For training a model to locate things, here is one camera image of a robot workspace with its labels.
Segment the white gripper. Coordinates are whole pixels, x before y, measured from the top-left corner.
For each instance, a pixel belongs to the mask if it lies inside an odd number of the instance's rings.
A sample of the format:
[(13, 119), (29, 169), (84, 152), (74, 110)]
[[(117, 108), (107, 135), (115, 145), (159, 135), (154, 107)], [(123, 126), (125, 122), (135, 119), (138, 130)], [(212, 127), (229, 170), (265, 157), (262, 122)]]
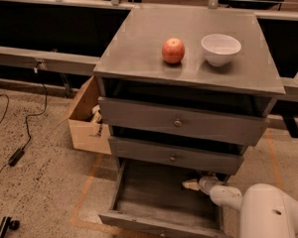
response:
[(183, 188), (201, 191), (206, 195), (210, 194), (211, 189), (215, 185), (222, 185), (223, 182), (214, 176), (202, 176), (199, 182), (196, 179), (185, 180), (182, 182)]

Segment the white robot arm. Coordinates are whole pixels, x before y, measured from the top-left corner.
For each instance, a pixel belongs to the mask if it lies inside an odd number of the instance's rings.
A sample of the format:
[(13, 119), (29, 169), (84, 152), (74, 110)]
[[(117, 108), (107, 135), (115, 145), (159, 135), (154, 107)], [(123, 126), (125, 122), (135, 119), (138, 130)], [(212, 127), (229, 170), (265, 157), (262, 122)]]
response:
[(241, 193), (214, 176), (185, 180), (182, 186), (238, 211), (240, 238), (298, 238), (298, 201), (278, 187), (257, 183)]

